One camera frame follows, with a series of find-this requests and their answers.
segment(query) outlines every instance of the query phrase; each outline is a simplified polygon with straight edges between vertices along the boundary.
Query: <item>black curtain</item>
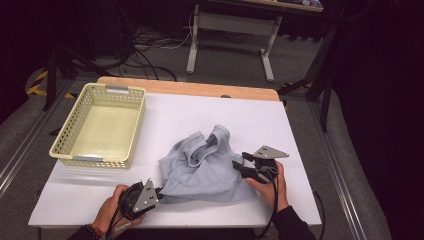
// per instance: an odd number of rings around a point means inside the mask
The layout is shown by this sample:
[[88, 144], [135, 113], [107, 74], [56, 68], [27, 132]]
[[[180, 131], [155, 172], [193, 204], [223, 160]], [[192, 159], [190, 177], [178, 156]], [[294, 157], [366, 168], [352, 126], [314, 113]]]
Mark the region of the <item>black curtain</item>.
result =
[[418, 0], [377, 1], [337, 32], [325, 66], [393, 239], [423, 238], [423, 14]]
[[40, 39], [27, 1], [0, 2], [0, 124], [28, 96], [25, 84], [29, 76], [43, 65], [46, 46]]

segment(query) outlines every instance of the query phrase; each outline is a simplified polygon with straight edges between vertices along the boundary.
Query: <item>floor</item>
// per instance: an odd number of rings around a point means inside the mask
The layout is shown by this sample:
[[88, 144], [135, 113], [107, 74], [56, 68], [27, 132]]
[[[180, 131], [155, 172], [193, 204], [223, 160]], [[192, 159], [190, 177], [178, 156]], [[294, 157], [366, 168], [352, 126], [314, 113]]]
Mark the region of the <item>floor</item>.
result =
[[[225, 34], [226, 38], [221, 33], [201, 34], [194, 74], [185, 72], [188, 44], [177, 47], [178, 42], [162, 48], [151, 47], [143, 54], [154, 66], [171, 70], [178, 81], [279, 89], [283, 83], [293, 83], [305, 76], [320, 46], [320, 42], [312, 40], [290, 41], [277, 37], [270, 54], [275, 81], [269, 83], [259, 57], [259, 49], [266, 45], [266, 38]], [[240, 40], [240, 43], [228, 41], [228, 38]], [[138, 60], [133, 58], [136, 61], [129, 59], [128, 65], [137, 64]], [[102, 58], [97, 64], [112, 62], [116, 60]], [[117, 76], [155, 78], [151, 68], [128, 65], [108, 71]], [[28, 87], [41, 72], [43, 69], [34, 72]], [[161, 80], [172, 80], [168, 72], [158, 70], [157, 75]], [[59, 75], [58, 93], [62, 95], [58, 95], [58, 101], [48, 111], [42, 111], [44, 96], [30, 95], [30, 99], [0, 125], [1, 239], [30, 239], [40, 233], [42, 239], [65, 239], [74, 231], [43, 229], [39, 232], [28, 226], [28, 220], [56, 161], [48, 155], [54, 141], [49, 133], [61, 126], [75, 102], [75, 98], [61, 96], [78, 94], [85, 83], [95, 82], [97, 78], [96, 74], [83, 70], [75, 80], [64, 80]], [[46, 89], [45, 82], [39, 89]], [[337, 95], [332, 94], [328, 132], [323, 133], [317, 124], [320, 102], [306, 102], [303, 97], [306, 91], [306, 88], [298, 89], [281, 96], [281, 100], [287, 101], [287, 115], [311, 186], [322, 198], [326, 218], [324, 239], [390, 239], [384, 214], [350, 142]], [[311, 226], [317, 237], [322, 229], [322, 225]], [[277, 239], [275, 229], [271, 228], [267, 239]]]

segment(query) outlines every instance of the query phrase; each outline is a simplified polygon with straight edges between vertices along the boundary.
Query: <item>black sleeve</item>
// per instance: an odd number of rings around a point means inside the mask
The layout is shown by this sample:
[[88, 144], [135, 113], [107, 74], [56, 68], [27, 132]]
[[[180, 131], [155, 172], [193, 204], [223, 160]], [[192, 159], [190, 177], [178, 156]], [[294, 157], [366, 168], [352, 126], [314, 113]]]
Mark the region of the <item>black sleeve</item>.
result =
[[302, 221], [292, 206], [279, 211], [274, 219], [274, 226], [278, 231], [279, 240], [315, 240], [308, 224]]
[[93, 240], [96, 239], [93, 235], [84, 227], [78, 228], [72, 236], [68, 238], [68, 240]]

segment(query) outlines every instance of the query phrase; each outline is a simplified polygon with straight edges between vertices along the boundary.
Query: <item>gray cloth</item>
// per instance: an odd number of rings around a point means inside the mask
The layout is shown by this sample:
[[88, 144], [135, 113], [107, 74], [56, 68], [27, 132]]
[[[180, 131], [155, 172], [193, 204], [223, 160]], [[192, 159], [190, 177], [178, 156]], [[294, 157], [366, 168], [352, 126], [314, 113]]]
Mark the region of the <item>gray cloth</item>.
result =
[[235, 170], [232, 161], [243, 163], [229, 144], [230, 132], [216, 125], [205, 141], [196, 132], [178, 142], [159, 161], [165, 203], [191, 200], [235, 202], [256, 197], [256, 192]]

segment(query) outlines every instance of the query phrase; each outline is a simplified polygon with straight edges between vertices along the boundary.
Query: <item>white desk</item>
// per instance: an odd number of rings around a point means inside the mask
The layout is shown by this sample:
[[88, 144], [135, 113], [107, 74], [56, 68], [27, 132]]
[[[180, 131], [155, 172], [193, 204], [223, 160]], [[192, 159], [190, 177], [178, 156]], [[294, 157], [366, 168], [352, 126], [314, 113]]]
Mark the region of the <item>white desk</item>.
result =
[[[122, 78], [103, 78], [99, 82], [143, 85], [142, 80]], [[191, 85], [199, 86], [199, 90], [209, 86], [187, 83], [181, 86], [190, 88]], [[289, 153], [289, 158], [280, 159], [285, 166], [289, 202], [308, 224], [321, 223], [281, 102], [148, 93], [131, 169], [67, 167], [58, 161], [29, 225], [77, 227], [93, 221], [100, 205], [111, 196], [117, 184], [131, 185], [152, 178], [155, 187], [160, 187], [159, 159], [166, 156], [175, 143], [196, 131], [207, 137], [216, 124], [229, 129], [230, 145], [236, 153], [253, 153], [263, 144]], [[158, 204], [139, 227], [261, 227], [266, 225], [269, 214], [260, 196], [231, 204], [201, 201]]]

